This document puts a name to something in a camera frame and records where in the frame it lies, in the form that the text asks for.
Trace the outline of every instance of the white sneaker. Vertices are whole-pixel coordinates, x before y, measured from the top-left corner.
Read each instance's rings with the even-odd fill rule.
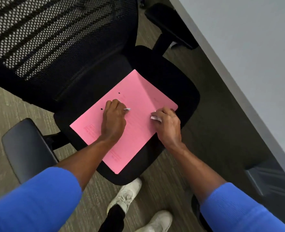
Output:
[[[116,204],[118,204],[126,214],[127,210],[129,209],[129,205],[138,194],[141,186],[142,181],[139,178],[136,178],[131,183],[122,186],[117,196],[108,205],[107,214],[110,208],[112,208]]]
[[[151,221],[135,232],[167,232],[172,223],[172,214],[169,211],[157,212]]]

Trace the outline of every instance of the gray carpet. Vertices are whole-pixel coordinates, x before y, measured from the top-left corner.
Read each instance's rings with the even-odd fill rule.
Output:
[[[140,10],[137,45],[152,48],[159,35],[160,30]],[[182,130],[183,141],[227,181],[260,201],[244,169],[266,159],[270,155],[269,149],[201,48],[190,51],[178,47],[169,49],[164,56],[195,83],[201,94],[197,111]],[[5,157],[1,137],[26,117],[30,117],[44,135],[58,132],[52,113],[25,103],[0,88],[0,196],[18,186]],[[68,144],[58,149],[56,154],[63,159],[74,152],[74,148]],[[125,232],[134,231],[148,223],[162,209],[174,215],[169,231],[202,231],[189,206],[180,200],[188,185],[167,151],[159,156],[142,177],[143,187],[125,217]],[[96,173],[79,206],[61,231],[97,231],[106,217],[107,205],[118,189],[118,186]]]

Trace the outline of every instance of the chair backrest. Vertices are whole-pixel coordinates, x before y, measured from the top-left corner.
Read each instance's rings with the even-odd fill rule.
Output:
[[[135,46],[137,23],[136,0],[0,0],[0,86],[55,111],[86,65]]]

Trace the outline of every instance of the white table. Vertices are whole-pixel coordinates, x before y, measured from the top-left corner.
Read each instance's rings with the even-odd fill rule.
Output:
[[[285,0],[170,0],[285,171]]]

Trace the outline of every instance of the chair armrest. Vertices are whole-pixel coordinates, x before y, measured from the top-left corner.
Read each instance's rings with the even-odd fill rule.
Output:
[[[34,122],[27,118],[2,137],[9,163],[20,183],[58,163]]]
[[[199,46],[192,33],[174,9],[162,3],[156,3],[145,11],[145,15],[153,24],[161,29],[162,33],[170,34],[170,38],[174,42],[182,44],[188,49],[195,49]]]

